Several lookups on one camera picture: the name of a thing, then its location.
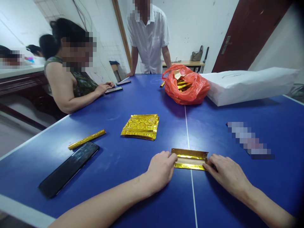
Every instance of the gray handbag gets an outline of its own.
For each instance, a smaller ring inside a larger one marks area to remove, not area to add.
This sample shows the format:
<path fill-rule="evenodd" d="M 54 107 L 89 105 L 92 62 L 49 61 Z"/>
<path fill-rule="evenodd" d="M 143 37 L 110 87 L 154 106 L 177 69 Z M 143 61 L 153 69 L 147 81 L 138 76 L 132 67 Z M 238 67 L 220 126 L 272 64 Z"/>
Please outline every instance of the gray handbag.
<path fill-rule="evenodd" d="M 191 61 L 200 61 L 203 55 L 203 46 L 200 47 L 199 52 L 192 52 Z"/>

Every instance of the white bag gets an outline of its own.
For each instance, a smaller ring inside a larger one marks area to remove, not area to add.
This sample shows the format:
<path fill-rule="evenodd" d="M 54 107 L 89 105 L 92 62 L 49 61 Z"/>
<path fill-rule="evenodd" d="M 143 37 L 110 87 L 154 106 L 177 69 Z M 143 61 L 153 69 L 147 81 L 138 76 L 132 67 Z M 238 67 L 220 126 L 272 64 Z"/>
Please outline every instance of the white bag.
<path fill-rule="evenodd" d="M 261 71 L 201 74 L 208 80 L 208 97 L 217 105 L 263 99 L 289 93 L 299 70 L 273 67 Z"/>

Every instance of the sleeveless top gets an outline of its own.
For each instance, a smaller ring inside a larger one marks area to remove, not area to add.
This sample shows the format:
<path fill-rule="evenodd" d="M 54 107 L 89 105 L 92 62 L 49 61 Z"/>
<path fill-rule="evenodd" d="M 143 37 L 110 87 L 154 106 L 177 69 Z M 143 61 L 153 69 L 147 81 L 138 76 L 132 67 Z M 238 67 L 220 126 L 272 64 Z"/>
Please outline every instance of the sleeveless top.
<path fill-rule="evenodd" d="M 51 62 L 58 62 L 62 64 L 62 59 L 57 56 L 50 57 L 44 64 L 44 74 L 46 66 Z M 98 86 L 98 84 L 94 82 L 86 72 L 71 73 L 77 81 L 76 88 L 73 89 L 74 97 L 82 97 L 87 95 L 93 92 Z"/>

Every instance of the black smartphone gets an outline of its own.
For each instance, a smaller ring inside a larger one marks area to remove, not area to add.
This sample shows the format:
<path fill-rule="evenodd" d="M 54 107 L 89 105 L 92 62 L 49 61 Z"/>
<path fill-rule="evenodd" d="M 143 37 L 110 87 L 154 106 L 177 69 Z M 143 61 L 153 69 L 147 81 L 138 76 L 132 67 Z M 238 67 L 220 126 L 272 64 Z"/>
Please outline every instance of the black smartphone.
<path fill-rule="evenodd" d="M 130 80 L 125 80 L 125 81 L 116 83 L 116 85 L 120 86 L 120 85 L 127 84 L 127 83 L 130 83 L 130 82 L 131 82 Z"/>
<path fill-rule="evenodd" d="M 119 90 L 122 90 L 123 88 L 120 86 L 120 87 L 115 87 L 113 89 L 109 89 L 105 92 L 105 94 L 108 94 L 108 93 L 112 93 L 112 92 L 116 92 L 116 91 L 119 91 Z"/>
<path fill-rule="evenodd" d="M 91 142 L 84 144 L 40 183 L 39 190 L 46 198 L 55 197 L 98 150 Z"/>

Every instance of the hand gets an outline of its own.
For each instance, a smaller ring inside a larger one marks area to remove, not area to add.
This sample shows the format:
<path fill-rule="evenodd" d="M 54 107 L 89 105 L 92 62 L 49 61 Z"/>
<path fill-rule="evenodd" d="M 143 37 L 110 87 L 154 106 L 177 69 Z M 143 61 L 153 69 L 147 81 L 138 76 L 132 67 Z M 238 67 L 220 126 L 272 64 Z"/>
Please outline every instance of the hand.
<path fill-rule="evenodd" d="M 107 85 L 107 84 L 100 84 L 96 87 L 95 92 L 101 96 L 103 95 L 108 89 L 112 89 L 111 86 Z"/>
<path fill-rule="evenodd" d="M 135 72 L 134 72 L 134 73 L 133 73 L 133 72 L 128 73 L 128 74 L 127 74 L 127 78 L 128 78 L 128 77 L 134 76 L 134 74 L 135 74 Z"/>
<path fill-rule="evenodd" d="M 239 164 L 229 157 L 212 154 L 208 163 L 203 166 L 224 189 L 240 201 L 245 200 L 248 193 L 254 188 Z"/>
<path fill-rule="evenodd" d="M 105 84 L 103 85 L 108 85 L 108 86 L 111 86 L 111 88 L 114 88 L 115 87 L 115 84 L 114 82 L 106 82 Z"/>
<path fill-rule="evenodd" d="M 151 159 L 147 172 L 143 174 L 150 195 L 162 190 L 171 181 L 176 161 L 177 155 L 170 155 L 169 151 L 162 151 Z"/>

